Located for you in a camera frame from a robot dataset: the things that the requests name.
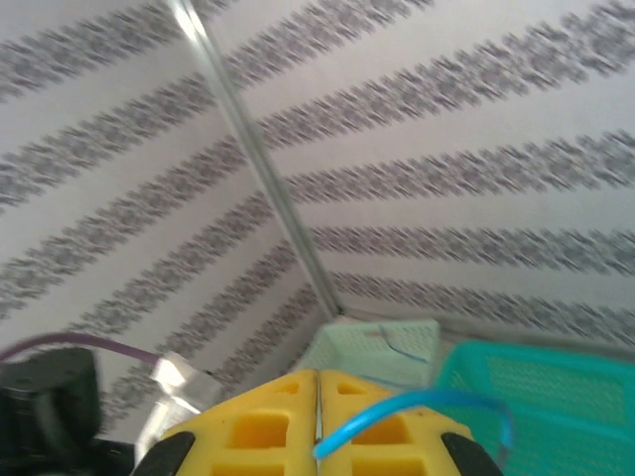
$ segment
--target teal plastic basket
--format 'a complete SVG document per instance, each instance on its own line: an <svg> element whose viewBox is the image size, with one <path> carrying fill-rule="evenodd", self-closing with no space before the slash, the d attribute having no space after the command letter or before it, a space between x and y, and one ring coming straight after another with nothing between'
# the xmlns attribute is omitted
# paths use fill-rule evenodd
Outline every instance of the teal plastic basket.
<svg viewBox="0 0 635 476"><path fill-rule="evenodd" d="M406 357L389 344L426 362ZM439 353L440 327L434 320L336 323L319 330L298 368L338 369L403 390L432 382Z"/></svg>
<svg viewBox="0 0 635 476"><path fill-rule="evenodd" d="M529 346L467 342L450 354L438 388L509 404L516 444L506 476L635 475L635 366ZM436 408L495 456L499 416Z"/></svg>

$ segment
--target purple wire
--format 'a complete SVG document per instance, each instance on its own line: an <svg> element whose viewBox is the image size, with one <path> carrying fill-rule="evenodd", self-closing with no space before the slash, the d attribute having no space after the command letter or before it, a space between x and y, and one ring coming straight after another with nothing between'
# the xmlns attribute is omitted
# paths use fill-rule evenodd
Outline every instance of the purple wire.
<svg viewBox="0 0 635 476"><path fill-rule="evenodd" d="M10 359L25 350L39 345L59 343L98 347L118 354L127 355L128 357L132 357L152 365L155 365L160 358L159 355L153 354L152 352L131 347L126 344L121 344L119 342L115 342L114 340L97 337L95 335L80 334L77 332L51 332L49 334L36 335L35 337L22 340L0 350L0 362Z"/></svg>

